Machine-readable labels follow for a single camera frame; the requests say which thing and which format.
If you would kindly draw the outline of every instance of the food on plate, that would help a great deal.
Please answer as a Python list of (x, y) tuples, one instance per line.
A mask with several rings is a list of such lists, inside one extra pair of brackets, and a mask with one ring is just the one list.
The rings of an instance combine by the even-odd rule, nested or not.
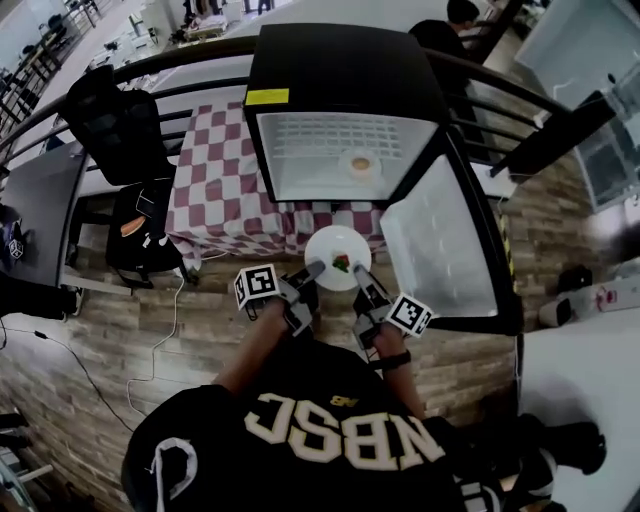
[(351, 160), (351, 166), (356, 171), (366, 171), (371, 167), (371, 162), (368, 158), (358, 157)]
[(338, 254), (333, 258), (333, 268), (337, 268), (338, 270), (344, 272), (345, 274), (349, 273), (349, 266), (351, 263), (349, 262), (349, 256), (346, 254)]
[(134, 219), (131, 222), (127, 222), (124, 226), (120, 227), (120, 233), (122, 234), (122, 236), (133, 235), (142, 227), (145, 220), (147, 220), (147, 218), (141, 215), (137, 219)]

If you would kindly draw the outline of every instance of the cable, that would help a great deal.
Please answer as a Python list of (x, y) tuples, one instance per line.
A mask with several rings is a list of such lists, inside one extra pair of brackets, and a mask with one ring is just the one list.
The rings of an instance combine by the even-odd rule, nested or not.
[(4, 347), (7, 346), (7, 329), (4, 326), (4, 322), (2, 321), (2, 318), (0, 318), (0, 324), (2, 324), (2, 330), (4, 331), (4, 339), (2, 340), (2, 346), (0, 347), (0, 350), (2, 350)]
[(229, 254), (229, 253), (223, 251), (221, 254), (216, 254), (215, 256), (207, 256), (206, 258), (202, 258), (200, 261), (215, 260), (216, 258), (222, 258), (223, 256), (226, 256), (227, 254)]
[(564, 84), (556, 84), (553, 86), (553, 99), (558, 101), (558, 90), (559, 89), (564, 89), (565, 87), (569, 87), (573, 81), (576, 79), (576, 77), (573, 77), (571, 80), (569, 80), (568, 82), (565, 82)]
[(256, 312), (255, 301), (249, 301), (247, 305), (244, 307), (244, 310), (247, 312), (247, 316), (249, 320), (255, 322), (258, 319), (258, 313)]
[[(536, 174), (518, 174), (518, 173), (509, 173), (509, 176), (523, 176), (525, 178), (533, 178), (534, 176), (536, 176)], [(522, 185), (524, 185), (524, 183), (517, 183), (516, 184), (516, 188), (513, 189), (513, 193), (511, 194), (512, 196), (516, 193), (516, 190), (518, 190)], [(508, 199), (506, 196), (502, 196), (500, 197), (500, 200), (498, 201), (498, 204), (496, 205), (496, 208), (498, 209), (498, 214), (499, 215), (504, 215), (502, 213), (502, 209), (500, 208), (500, 205), (502, 204), (502, 201), (504, 201), (505, 199)]]
[(171, 330), (171, 334), (161, 339), (158, 343), (156, 343), (151, 348), (151, 378), (150, 379), (129, 379), (127, 381), (127, 400), (129, 401), (129, 407), (131, 407), (134, 411), (136, 411), (138, 414), (140, 414), (144, 418), (146, 418), (147, 415), (142, 411), (136, 409), (133, 406), (133, 403), (131, 403), (131, 383), (132, 382), (151, 382), (156, 378), (156, 350), (158, 349), (158, 347), (160, 347), (160, 345), (162, 345), (169, 338), (172, 338), (173, 335), (176, 333), (176, 329), (178, 328), (178, 295), (180, 295), (180, 292), (182, 291), (184, 283), (185, 283), (184, 278), (182, 278), (182, 284), (178, 288), (178, 291), (176, 292), (173, 298), (173, 329)]
[(87, 376), (87, 380), (93, 386), (93, 389), (96, 390), (98, 398), (100, 398), (100, 400), (102, 400), (104, 402), (104, 405), (106, 405), (107, 408), (109, 409), (109, 411), (111, 411), (111, 414), (113, 414), (120, 421), (120, 423), (122, 423), (124, 428), (126, 428), (129, 432), (133, 432), (133, 429), (124, 422), (124, 420), (118, 415), (118, 413), (116, 413), (116, 411), (113, 410), (113, 407), (111, 407), (109, 402), (107, 402), (105, 397), (102, 395), (102, 391), (100, 391), (100, 388), (98, 388), (98, 386), (96, 386), (96, 383), (93, 382), (93, 379), (91, 378), (91, 375), (89, 375), (89, 372), (87, 371), (87, 368), (84, 366), (84, 364), (82, 363), (82, 361), (80, 360), (78, 355), (73, 351), (73, 349), (71, 347), (67, 346), (66, 344), (64, 344), (64, 343), (62, 343), (62, 342), (60, 342), (58, 340), (54, 340), (53, 338), (50, 338), (49, 336), (47, 336), (46, 334), (44, 334), (43, 332), (40, 332), (40, 331), (25, 331), (23, 329), (9, 329), (9, 328), (6, 328), (4, 326), (4, 323), (2, 324), (2, 329), (5, 332), (5, 338), (4, 338), (4, 343), (2, 345), (2, 348), (4, 348), (5, 345), (7, 344), (7, 331), (13, 331), (13, 332), (24, 332), (24, 333), (27, 333), (27, 334), (33, 334), (36, 338), (53, 341), (54, 343), (57, 343), (61, 347), (64, 347), (65, 349), (67, 349), (67, 351), (69, 351), (71, 353), (71, 355), (75, 358), (75, 360), (78, 362), (78, 364), (80, 365), (80, 368), (82, 368), (82, 370), (84, 371), (84, 374)]

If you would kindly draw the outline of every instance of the black t-shirt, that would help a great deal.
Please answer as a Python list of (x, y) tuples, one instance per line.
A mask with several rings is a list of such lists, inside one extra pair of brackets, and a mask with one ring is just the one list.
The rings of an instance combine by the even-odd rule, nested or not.
[[(460, 37), (446, 22), (440, 20), (425, 20), (418, 23), (410, 31), (422, 48), (429, 48), (460, 59), (467, 59), (469, 55)], [(464, 89), (468, 80), (464, 76), (452, 73), (445, 66), (431, 61), (433, 72), (445, 91), (459, 91)]]
[(317, 341), (283, 342), (240, 397), (202, 386), (150, 414), (123, 465), (123, 486), (137, 511), (156, 510), (150, 469), (167, 438), (188, 442), (197, 458), (195, 478), (170, 499), (185, 479), (187, 456), (177, 448), (163, 452), (167, 511), (208, 510), (223, 501), (291, 506), (282, 496), (302, 490), (307, 505), (357, 493), (359, 504), (415, 495), (428, 510), (465, 512), (465, 501), (478, 499), (499, 510), (499, 485), (453, 427), (442, 418), (411, 417), (357, 354)]

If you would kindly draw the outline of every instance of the black cabinet top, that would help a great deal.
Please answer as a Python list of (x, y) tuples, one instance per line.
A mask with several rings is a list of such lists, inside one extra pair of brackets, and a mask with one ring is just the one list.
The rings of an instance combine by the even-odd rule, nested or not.
[(24, 255), (0, 271), (23, 281), (58, 286), (66, 238), (84, 173), (86, 153), (78, 142), (48, 151), (11, 171), (2, 193), (1, 222), (22, 219)]
[(288, 89), (287, 105), (260, 105), (259, 110), (360, 112), (438, 123), (448, 119), (438, 82), (418, 42), (393, 30), (320, 23), (265, 25), (247, 90), (272, 89)]

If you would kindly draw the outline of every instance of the yellow label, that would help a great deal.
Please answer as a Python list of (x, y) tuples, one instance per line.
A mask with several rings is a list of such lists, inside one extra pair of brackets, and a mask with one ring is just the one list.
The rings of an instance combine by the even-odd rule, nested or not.
[(247, 105), (270, 105), (273, 103), (289, 103), (289, 89), (247, 91)]
[(331, 399), (331, 405), (336, 405), (338, 407), (354, 407), (358, 403), (359, 398), (347, 398), (346, 396), (338, 396), (335, 395)]

